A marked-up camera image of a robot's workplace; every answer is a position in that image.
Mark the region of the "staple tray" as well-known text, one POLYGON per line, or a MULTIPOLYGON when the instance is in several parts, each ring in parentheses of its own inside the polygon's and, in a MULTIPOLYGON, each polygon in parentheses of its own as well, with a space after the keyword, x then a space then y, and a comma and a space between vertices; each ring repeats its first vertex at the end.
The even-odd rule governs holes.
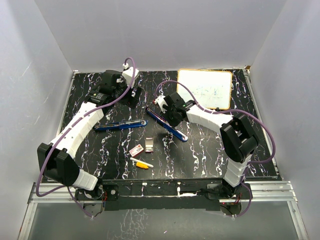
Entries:
POLYGON ((154 151, 154 138, 146 137, 145 138, 145 152, 152 153, 154 151))

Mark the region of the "red white staple box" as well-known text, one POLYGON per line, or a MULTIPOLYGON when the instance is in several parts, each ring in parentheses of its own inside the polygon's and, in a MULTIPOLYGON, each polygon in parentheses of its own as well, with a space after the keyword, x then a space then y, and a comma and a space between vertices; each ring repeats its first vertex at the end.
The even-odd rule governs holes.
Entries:
POLYGON ((138 154, 142 153, 144 151, 144 148, 142 147, 141 144, 136 145, 134 148, 132 148, 129 151, 129 154, 134 157, 137 156, 138 154))

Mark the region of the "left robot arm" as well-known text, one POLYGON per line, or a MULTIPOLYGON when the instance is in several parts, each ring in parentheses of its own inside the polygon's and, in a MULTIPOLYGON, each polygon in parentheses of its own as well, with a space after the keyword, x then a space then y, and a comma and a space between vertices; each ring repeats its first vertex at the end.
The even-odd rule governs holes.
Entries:
POLYGON ((132 93, 139 70, 129 67, 122 72, 107 70, 100 83, 91 88, 78 112, 68 125, 50 143, 41 143, 37 148, 40 177, 54 180, 66 187, 84 189, 93 200, 103 195, 98 178, 75 162, 78 148, 88 133, 115 103, 136 107, 141 88, 132 93))

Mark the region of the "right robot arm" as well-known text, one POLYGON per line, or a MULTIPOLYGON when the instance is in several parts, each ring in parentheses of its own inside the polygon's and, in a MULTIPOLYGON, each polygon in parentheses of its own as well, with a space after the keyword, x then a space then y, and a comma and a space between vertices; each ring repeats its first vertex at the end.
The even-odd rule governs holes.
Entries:
POLYGON ((240 183, 251 156, 258 147, 260 139, 248 117, 243 113, 236 115, 218 113, 196 104, 184 101, 176 92, 160 95, 154 100, 162 117, 171 127, 182 121, 201 125, 219 134, 224 151, 228 156, 227 170, 223 177, 223 194, 233 199, 241 192, 240 183))

